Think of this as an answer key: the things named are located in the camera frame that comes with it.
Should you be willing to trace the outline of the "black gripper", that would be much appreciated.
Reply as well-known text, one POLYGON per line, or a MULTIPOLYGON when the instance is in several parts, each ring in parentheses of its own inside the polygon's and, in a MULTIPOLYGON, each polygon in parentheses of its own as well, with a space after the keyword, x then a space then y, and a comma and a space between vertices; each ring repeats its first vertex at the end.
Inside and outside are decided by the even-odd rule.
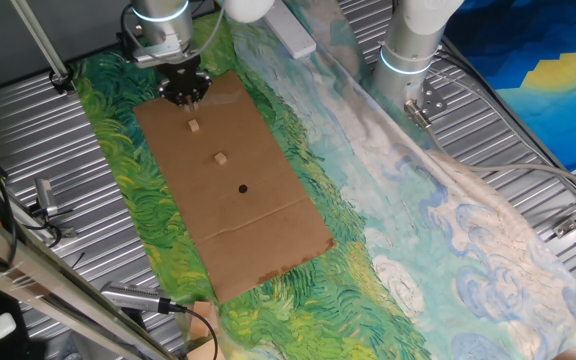
POLYGON ((158 85, 159 95, 177 106, 186 106, 186 95, 178 89, 191 89, 188 105, 195 109, 212 85, 207 73, 197 73, 200 63, 201 57, 197 56, 181 63, 161 65, 160 73, 167 80, 158 85))

